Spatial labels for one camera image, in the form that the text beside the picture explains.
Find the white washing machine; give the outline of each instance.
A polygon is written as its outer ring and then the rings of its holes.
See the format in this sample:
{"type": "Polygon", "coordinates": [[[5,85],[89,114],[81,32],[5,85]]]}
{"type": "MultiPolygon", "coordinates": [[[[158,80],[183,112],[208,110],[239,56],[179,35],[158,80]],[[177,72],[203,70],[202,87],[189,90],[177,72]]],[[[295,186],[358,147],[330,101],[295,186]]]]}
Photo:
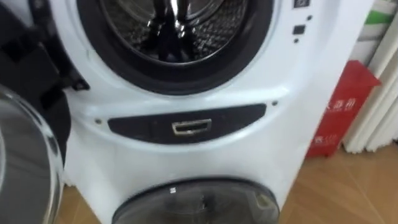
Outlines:
{"type": "Polygon", "coordinates": [[[276,223],[373,3],[2,1],[53,60],[40,106],[66,94],[65,172],[105,224],[276,223]]]}

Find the red box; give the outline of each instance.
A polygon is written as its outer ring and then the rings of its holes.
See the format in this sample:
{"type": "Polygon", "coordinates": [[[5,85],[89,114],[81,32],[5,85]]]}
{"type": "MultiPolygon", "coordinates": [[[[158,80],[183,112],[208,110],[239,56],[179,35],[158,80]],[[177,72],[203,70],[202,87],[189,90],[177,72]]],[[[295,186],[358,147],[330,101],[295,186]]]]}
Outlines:
{"type": "Polygon", "coordinates": [[[323,114],[307,157],[332,155],[373,87],[380,84],[361,62],[350,60],[323,114]]]}

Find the wooden floor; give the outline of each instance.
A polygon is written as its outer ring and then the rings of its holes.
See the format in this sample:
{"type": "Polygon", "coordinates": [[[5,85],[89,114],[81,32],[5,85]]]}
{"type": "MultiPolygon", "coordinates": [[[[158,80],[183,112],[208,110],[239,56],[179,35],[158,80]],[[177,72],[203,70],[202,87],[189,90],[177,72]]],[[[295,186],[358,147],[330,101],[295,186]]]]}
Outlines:
{"type": "MultiPolygon", "coordinates": [[[[83,223],[99,222],[67,187],[57,224],[83,223]]],[[[280,216],[280,224],[301,223],[398,223],[398,147],[306,160],[280,216]]]]}

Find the lower drum door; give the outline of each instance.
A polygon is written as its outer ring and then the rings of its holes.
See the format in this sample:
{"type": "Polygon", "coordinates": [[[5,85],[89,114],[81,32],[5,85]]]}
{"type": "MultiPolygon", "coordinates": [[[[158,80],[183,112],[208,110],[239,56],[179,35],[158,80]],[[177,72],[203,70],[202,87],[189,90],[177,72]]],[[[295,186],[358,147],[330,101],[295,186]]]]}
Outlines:
{"type": "Polygon", "coordinates": [[[273,224],[279,208],[272,192],[248,180],[191,179],[133,196],[113,224],[273,224]]]}

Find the metal handle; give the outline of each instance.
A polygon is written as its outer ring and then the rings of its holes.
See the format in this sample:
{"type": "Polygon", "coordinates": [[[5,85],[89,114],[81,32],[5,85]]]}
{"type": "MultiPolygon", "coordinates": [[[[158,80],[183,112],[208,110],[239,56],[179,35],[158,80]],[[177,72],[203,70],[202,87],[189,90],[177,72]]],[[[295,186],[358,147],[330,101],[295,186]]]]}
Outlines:
{"type": "Polygon", "coordinates": [[[193,136],[211,129],[211,119],[202,119],[196,121],[182,121],[172,123],[174,135],[193,136]]]}

